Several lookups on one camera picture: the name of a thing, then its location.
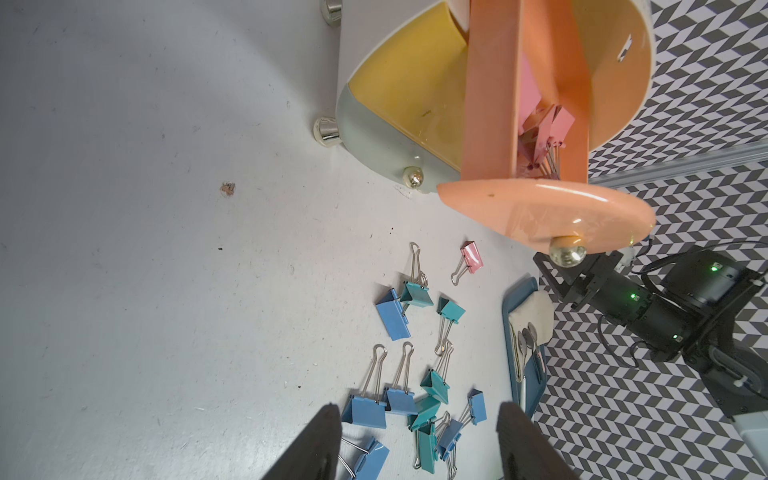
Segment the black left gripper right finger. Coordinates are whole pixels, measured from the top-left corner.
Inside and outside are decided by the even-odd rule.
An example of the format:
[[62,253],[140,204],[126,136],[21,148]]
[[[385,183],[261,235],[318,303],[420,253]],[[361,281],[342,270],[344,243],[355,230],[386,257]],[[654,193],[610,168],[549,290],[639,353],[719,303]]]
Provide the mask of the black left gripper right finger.
[[496,432],[503,479],[579,479],[516,403],[500,405]]

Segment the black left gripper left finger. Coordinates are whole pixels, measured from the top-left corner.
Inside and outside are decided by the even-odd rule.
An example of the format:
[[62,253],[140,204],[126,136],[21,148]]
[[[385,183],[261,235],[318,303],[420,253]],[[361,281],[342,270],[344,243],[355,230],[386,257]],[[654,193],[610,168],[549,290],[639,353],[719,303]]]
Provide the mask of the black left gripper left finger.
[[341,436],[342,425],[338,406],[323,406],[262,479],[334,479]]

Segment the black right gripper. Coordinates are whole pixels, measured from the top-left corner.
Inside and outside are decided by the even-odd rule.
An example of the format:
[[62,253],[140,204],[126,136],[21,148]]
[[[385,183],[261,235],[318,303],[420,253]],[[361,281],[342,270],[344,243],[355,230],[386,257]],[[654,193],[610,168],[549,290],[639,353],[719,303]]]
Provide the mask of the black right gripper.
[[711,248],[691,247],[644,266],[638,282],[617,272],[619,254],[590,254],[579,265],[534,262],[557,298],[589,306],[636,335],[657,362],[681,355],[700,363],[733,356],[736,316],[765,287],[765,275]]

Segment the pink binder clip top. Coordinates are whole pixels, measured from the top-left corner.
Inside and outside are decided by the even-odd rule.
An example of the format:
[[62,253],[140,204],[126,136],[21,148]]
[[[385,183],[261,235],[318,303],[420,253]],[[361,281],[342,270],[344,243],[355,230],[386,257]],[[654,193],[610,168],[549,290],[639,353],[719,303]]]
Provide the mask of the pink binder clip top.
[[451,274],[451,282],[458,286],[460,279],[466,273],[475,274],[484,266],[477,244],[474,241],[466,241],[460,248],[461,258],[454,272]]

